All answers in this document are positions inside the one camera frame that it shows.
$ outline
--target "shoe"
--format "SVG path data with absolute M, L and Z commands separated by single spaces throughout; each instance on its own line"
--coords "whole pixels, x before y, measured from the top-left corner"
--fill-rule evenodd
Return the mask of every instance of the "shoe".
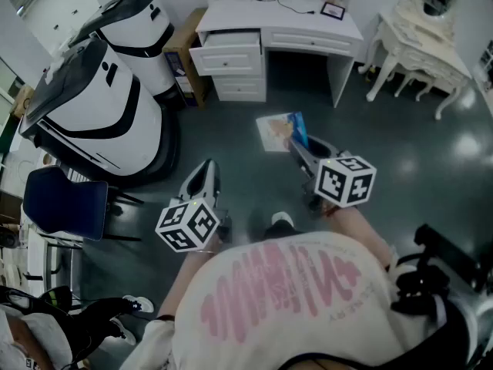
M 154 305 L 149 299 L 143 298 L 142 296 L 139 296 L 138 298 L 134 298 L 129 294 L 123 296 L 123 298 L 132 303 L 134 311 L 154 312 Z
M 118 329 L 122 332 L 121 338 L 125 340 L 127 344 L 135 345 L 137 343 L 136 336 L 134 336 L 130 330 L 125 329 L 122 322 L 120 322 L 118 318 L 112 318 L 109 321 L 118 326 Z
M 280 211 L 278 213 L 275 213 L 272 216 L 272 219 L 270 220 L 270 222 L 272 223 L 272 225 L 274 225 L 279 220 L 285 220 L 288 224 L 290 224 L 292 227 L 294 227 L 293 220 L 291 219 L 289 214 L 285 213 L 284 211 Z

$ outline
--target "mirror frame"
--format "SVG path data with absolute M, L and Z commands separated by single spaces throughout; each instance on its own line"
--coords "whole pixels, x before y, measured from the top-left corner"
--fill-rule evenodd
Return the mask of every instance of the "mirror frame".
M 414 0 L 414 5 L 416 6 L 416 11 L 419 12 L 420 16 L 432 24 L 438 25 L 441 23 L 449 22 L 454 20 L 455 10 L 457 9 L 458 0 L 451 1 L 450 9 L 442 15 L 431 16 L 424 12 L 424 5 L 422 0 Z

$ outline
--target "sleeve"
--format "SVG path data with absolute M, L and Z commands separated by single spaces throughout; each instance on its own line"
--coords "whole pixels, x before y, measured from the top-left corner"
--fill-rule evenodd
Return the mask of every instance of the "sleeve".
M 0 308 L 0 343 L 14 344 L 14 337 L 8 326 L 7 314 Z
M 125 360 L 120 370 L 176 370 L 171 352 L 175 322 L 158 318 L 149 322 L 142 341 Z

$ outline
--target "desk drawer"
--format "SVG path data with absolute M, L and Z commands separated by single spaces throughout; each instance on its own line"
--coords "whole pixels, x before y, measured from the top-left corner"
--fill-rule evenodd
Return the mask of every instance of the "desk drawer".
M 254 33 L 254 37 L 250 36 L 244 43 L 217 45 L 217 41 L 217 38 L 211 38 L 211 42 L 206 40 L 203 47 L 190 49 L 200 76 L 262 75 L 260 33 Z
M 293 29 L 262 29 L 262 43 L 266 47 L 303 49 L 346 56 L 354 56 L 359 46 L 359 42 L 351 39 Z
M 221 101 L 265 102 L 266 79 L 261 77 L 213 77 Z

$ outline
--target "vanity table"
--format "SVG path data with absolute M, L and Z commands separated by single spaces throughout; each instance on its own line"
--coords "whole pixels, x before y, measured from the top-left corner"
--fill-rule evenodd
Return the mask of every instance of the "vanity table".
M 457 0 L 400 0 L 389 11 L 382 11 L 382 22 L 367 51 L 367 61 L 358 71 L 365 73 L 373 64 L 377 47 L 382 44 L 387 58 L 367 94 L 369 102 L 385 80 L 400 64 L 406 70 L 421 70 L 434 78 L 434 85 L 450 93 L 438 106 L 435 119 L 452 104 L 471 78 L 454 47 L 454 21 Z
M 281 1 L 315 13 L 275 1 L 214 1 L 196 29 L 201 46 L 190 49 L 197 72 L 213 77 L 220 100 L 265 102 L 271 49 L 324 55 L 337 106 L 363 37 L 347 12 L 342 21 L 321 15 L 321 0 Z

